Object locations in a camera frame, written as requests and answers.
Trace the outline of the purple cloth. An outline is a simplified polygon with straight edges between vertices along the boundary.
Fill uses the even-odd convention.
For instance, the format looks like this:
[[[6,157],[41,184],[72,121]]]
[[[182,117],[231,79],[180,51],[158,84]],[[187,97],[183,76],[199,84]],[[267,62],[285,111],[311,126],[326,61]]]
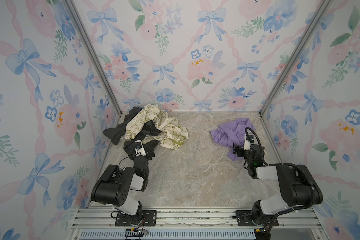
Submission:
[[[233,147],[234,144],[239,146],[244,145],[246,140],[246,127],[256,130],[249,118],[238,118],[234,121],[220,124],[217,129],[210,130],[214,143],[231,148],[227,157],[232,161],[243,159],[233,154]]]

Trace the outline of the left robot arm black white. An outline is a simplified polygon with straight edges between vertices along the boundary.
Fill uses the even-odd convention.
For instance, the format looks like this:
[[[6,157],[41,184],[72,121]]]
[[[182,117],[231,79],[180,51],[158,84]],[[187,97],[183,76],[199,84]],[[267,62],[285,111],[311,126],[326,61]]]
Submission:
[[[127,158],[132,167],[108,165],[91,192],[91,199],[102,205],[111,205],[122,216],[139,221],[143,217],[142,204],[129,196],[129,191],[143,192],[149,182],[149,161],[155,157],[159,141],[147,144],[137,140],[127,144]]]

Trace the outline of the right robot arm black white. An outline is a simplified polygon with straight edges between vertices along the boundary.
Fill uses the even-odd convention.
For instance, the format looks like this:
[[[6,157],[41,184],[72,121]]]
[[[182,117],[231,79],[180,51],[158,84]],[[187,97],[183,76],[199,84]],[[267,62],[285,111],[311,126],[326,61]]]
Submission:
[[[244,158],[244,167],[252,179],[276,181],[279,186],[277,194],[256,201],[249,213],[236,212],[233,219],[270,228],[278,216],[322,203],[323,194],[305,165],[267,164],[264,161],[264,147],[255,144],[234,144],[233,154]]]

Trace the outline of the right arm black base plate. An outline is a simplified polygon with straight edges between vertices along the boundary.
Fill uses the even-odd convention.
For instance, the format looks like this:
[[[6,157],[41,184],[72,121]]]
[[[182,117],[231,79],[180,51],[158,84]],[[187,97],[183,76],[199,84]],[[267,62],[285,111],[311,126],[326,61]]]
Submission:
[[[232,219],[238,222],[240,227],[269,227],[273,216],[253,213],[249,210],[236,210]]]

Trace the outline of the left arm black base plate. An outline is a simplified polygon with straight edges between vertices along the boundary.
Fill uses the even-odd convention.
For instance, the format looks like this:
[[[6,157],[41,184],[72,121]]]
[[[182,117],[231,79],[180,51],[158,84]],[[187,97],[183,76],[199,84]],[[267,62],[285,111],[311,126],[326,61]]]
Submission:
[[[114,211],[111,217],[115,219],[116,227],[154,227],[157,222],[157,211],[142,210],[133,216]]]

